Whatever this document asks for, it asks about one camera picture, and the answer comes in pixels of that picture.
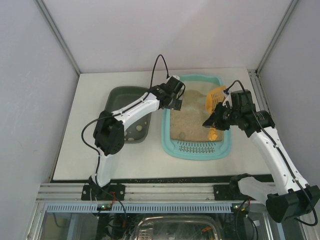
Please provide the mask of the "orange litter scoop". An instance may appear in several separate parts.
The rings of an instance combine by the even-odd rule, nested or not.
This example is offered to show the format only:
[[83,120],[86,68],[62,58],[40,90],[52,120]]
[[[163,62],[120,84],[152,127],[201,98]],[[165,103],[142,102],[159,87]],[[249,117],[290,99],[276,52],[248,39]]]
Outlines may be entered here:
[[[225,99],[224,90],[227,87],[225,85],[216,87],[208,92],[205,100],[205,109],[209,114],[212,114],[218,103],[223,102]],[[208,140],[214,142],[218,138],[218,131],[214,127],[210,127],[208,135]]]

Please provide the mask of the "teal litter box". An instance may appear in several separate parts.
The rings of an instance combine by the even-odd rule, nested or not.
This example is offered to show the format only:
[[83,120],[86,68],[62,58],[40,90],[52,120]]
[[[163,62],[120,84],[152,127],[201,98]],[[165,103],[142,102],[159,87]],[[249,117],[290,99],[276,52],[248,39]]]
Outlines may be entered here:
[[223,85],[218,76],[181,75],[186,90],[181,110],[165,109],[162,114],[161,143],[165,152],[173,157],[207,161],[226,157],[232,148],[230,130],[217,131],[217,139],[208,139],[209,128],[202,126],[210,116],[205,108],[210,90]]

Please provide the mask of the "grey plastic bin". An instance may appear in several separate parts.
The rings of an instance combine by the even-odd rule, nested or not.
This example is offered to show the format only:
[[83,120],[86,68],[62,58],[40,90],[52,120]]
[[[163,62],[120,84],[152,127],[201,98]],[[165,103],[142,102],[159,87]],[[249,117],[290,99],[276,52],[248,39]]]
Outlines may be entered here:
[[[141,86],[115,87],[111,90],[104,109],[110,113],[119,110],[138,100],[147,90],[146,87]],[[148,135],[150,120],[151,114],[149,113],[131,124],[124,133],[124,143],[138,144],[143,142]],[[137,126],[142,126],[142,130],[138,131]],[[128,141],[128,138],[134,138],[134,141]]]

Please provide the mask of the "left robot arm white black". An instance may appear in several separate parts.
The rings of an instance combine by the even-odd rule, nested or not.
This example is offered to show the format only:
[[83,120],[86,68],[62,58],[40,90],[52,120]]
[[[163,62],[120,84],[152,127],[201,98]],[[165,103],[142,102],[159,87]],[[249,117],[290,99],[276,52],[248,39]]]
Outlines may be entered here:
[[102,188],[110,183],[112,165],[125,144],[125,131],[141,118],[159,109],[179,111],[185,89],[179,76],[170,76],[166,82],[152,86],[132,103],[113,112],[104,110],[98,119],[92,121],[96,123],[93,138],[98,161],[91,178],[97,186]]

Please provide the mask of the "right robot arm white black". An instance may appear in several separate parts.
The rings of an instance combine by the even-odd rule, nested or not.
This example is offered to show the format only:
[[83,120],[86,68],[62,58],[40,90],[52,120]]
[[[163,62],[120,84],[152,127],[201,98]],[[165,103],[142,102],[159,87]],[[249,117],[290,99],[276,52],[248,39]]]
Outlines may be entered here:
[[205,99],[209,118],[202,124],[209,128],[208,138],[215,140],[217,131],[227,131],[237,126],[254,143],[267,165],[274,186],[261,182],[249,173],[230,179],[229,187],[234,196],[244,195],[266,206],[271,218],[282,223],[288,219],[313,213],[318,224],[315,206],[320,199],[318,186],[311,186],[300,174],[286,152],[271,115],[257,111],[249,90],[228,93],[224,87],[211,90]]

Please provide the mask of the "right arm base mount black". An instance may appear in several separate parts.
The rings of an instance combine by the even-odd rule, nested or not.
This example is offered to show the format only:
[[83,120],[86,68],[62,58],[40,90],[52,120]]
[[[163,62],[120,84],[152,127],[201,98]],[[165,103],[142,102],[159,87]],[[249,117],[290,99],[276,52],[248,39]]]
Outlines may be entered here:
[[229,183],[215,184],[213,193],[216,201],[243,201],[249,199],[248,195],[240,192],[238,186]]

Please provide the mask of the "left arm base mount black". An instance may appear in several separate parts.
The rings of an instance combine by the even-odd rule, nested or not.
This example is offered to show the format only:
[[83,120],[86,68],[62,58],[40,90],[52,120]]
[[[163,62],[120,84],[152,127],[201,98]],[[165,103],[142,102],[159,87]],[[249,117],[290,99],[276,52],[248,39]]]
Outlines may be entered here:
[[94,182],[86,183],[82,188],[81,200],[97,200],[97,201],[111,201],[125,198],[126,186],[119,183],[110,183],[104,187],[97,186]]

